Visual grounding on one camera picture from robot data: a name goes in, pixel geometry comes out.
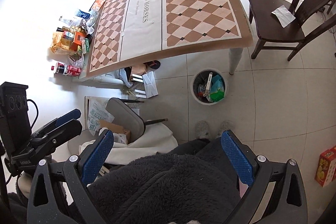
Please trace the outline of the teal green plastic bag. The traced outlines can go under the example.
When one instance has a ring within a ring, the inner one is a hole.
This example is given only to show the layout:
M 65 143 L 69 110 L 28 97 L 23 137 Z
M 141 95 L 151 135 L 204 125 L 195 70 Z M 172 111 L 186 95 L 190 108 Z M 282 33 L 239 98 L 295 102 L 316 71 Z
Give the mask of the teal green plastic bag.
M 225 96 L 225 83 L 221 75 L 216 75 L 211 80 L 211 87 L 207 99 L 209 102 L 219 102 Z

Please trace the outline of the white Doctor toothpaste box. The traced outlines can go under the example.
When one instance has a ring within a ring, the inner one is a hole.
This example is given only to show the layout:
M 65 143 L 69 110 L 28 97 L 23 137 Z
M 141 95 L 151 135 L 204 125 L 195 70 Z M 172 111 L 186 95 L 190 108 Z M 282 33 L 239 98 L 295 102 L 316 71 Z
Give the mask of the white Doctor toothpaste box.
M 209 93 L 210 93 L 212 77 L 213 77 L 213 73 L 210 72 L 209 76 L 208 76 L 208 79 L 207 79 L 206 87 L 205 87 L 205 90 L 204 90 L 204 93 L 203 93 L 204 97 L 208 96 Z

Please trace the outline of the white round trash bin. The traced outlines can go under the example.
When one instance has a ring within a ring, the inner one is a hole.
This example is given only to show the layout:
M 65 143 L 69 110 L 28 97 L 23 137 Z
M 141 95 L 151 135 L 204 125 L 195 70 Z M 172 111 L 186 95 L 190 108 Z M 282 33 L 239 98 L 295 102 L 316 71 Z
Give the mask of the white round trash bin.
M 190 91 L 199 104 L 212 106 L 224 100 L 228 92 L 228 83 L 218 70 L 206 68 L 194 75 Z

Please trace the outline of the red cola can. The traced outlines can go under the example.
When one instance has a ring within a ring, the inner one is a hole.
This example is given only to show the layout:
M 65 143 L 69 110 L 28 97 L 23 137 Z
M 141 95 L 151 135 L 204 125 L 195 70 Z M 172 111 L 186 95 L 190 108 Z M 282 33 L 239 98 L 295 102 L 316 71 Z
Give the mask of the red cola can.
M 66 65 L 64 73 L 67 76 L 77 77 L 80 76 L 81 68 L 72 65 Z

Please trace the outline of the dark cola bottle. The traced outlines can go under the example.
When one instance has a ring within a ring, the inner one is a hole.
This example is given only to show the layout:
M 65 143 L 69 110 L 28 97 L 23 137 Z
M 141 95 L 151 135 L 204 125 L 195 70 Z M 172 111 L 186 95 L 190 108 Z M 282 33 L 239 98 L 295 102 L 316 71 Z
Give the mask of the dark cola bottle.
M 60 62 L 57 62 L 55 65 L 52 65 L 51 70 L 54 74 L 66 74 L 66 65 Z

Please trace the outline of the red yellow carton box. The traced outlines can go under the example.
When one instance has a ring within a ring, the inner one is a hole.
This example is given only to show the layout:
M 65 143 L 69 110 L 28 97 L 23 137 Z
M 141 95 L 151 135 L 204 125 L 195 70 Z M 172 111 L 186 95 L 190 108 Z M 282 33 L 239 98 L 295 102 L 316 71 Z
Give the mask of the red yellow carton box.
M 320 186 L 325 187 L 335 180 L 335 161 L 335 146 L 320 154 L 315 174 L 315 180 Z

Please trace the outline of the green white small box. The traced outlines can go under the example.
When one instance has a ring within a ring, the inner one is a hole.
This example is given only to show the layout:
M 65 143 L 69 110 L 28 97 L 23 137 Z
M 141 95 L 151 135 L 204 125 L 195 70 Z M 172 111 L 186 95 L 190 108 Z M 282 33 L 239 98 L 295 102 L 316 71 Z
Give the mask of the green white small box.
M 81 50 L 84 55 L 89 52 L 89 40 L 87 38 L 81 40 Z

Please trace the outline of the yellow snack bag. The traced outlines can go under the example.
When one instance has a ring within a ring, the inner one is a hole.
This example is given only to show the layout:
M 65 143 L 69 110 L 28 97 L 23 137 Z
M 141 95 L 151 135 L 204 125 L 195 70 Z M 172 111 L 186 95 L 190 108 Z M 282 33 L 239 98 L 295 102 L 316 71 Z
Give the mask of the yellow snack bag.
M 63 36 L 62 32 L 54 32 L 50 51 L 56 55 L 70 55 L 72 53 L 71 41 Z

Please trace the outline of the orange box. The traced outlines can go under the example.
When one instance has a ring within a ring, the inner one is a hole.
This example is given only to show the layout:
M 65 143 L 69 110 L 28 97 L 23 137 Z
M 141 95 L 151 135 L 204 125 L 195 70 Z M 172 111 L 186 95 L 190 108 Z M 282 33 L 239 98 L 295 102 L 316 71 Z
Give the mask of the orange box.
M 77 46 L 81 46 L 82 42 L 85 41 L 86 35 L 84 35 L 82 32 L 75 31 L 73 33 L 73 43 Z

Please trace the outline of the black fleece clothed legs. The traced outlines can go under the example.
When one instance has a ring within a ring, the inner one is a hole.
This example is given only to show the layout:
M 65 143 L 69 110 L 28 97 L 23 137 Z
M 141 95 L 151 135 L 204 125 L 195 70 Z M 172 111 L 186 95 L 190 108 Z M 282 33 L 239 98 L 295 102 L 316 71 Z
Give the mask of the black fleece clothed legs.
M 240 201 L 221 140 L 195 139 L 142 157 L 88 188 L 111 223 L 224 223 Z

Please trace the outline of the water bottle blue label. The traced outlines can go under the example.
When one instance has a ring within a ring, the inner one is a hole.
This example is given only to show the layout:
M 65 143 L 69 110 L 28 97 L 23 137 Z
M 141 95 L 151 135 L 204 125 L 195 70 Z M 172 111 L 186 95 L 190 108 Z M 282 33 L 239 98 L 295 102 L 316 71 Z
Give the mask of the water bottle blue label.
M 78 12 L 76 13 L 76 16 L 78 16 L 79 18 L 88 20 L 91 17 L 91 14 L 89 12 L 78 10 Z

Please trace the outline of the right grey fuzzy slipper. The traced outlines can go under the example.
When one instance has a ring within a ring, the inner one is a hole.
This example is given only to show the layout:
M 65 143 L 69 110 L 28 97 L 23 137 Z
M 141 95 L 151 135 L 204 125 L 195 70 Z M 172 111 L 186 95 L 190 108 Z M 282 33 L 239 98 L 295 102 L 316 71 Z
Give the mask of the right grey fuzzy slipper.
M 227 131 L 227 130 L 231 130 L 234 131 L 235 130 L 235 125 L 232 121 L 223 121 L 217 131 L 216 137 L 220 138 L 222 133 Z

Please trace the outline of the grey fuzzy slipper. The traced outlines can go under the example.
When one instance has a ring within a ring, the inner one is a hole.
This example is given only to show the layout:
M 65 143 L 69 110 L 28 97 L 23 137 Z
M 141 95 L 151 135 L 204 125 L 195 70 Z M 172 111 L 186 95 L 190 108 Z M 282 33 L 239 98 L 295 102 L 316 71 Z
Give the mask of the grey fuzzy slipper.
M 206 121 L 199 121 L 195 125 L 195 136 L 197 139 L 211 139 L 210 127 Z
M 231 130 L 234 131 L 235 130 L 235 125 L 232 121 L 223 121 L 217 131 L 216 137 L 220 138 L 222 133 L 227 131 L 227 130 Z

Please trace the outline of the orange tissue pack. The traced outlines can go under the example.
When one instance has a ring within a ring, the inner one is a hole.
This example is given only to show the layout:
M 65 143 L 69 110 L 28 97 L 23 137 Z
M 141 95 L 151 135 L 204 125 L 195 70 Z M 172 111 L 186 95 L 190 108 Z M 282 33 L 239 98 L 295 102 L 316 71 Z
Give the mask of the orange tissue pack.
M 104 5 L 106 0 L 96 0 L 91 6 L 90 10 L 98 12 Z

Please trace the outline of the left grey fuzzy slipper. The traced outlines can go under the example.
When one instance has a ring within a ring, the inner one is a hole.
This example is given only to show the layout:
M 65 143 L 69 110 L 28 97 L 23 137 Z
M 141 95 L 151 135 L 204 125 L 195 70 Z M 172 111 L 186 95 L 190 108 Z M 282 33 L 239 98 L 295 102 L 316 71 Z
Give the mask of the left grey fuzzy slipper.
M 199 121 L 195 125 L 195 136 L 197 139 L 211 139 L 210 127 L 206 121 Z

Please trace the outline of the checkered brown table mat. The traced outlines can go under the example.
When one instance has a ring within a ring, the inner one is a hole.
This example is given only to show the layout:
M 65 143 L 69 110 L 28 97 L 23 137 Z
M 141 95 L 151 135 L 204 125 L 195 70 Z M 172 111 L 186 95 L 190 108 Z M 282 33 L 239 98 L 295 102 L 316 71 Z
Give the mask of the checkered brown table mat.
M 252 43 L 240 0 L 106 0 L 98 12 L 85 76 Z

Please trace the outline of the dark wooden chair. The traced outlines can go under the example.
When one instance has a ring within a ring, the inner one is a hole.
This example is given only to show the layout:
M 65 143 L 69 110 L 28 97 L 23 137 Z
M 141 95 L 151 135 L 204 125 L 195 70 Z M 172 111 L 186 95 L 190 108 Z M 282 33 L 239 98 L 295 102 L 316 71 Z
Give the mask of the dark wooden chair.
M 255 21 L 258 41 L 251 55 L 255 59 L 262 50 L 291 50 L 288 61 L 299 53 L 312 40 L 335 26 L 335 16 L 332 16 L 316 29 L 305 35 L 302 25 L 320 8 L 331 0 L 248 0 L 249 21 Z M 294 16 L 295 20 L 282 28 L 275 15 L 276 8 L 284 5 Z

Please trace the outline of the white paper on chair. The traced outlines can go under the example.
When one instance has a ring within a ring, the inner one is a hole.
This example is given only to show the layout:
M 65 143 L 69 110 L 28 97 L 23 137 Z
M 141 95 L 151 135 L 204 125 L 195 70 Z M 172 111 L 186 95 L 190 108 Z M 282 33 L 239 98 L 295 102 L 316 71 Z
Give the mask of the white paper on chair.
M 282 28 L 287 27 L 295 20 L 295 16 L 284 5 L 276 8 L 272 14 L 276 16 Z

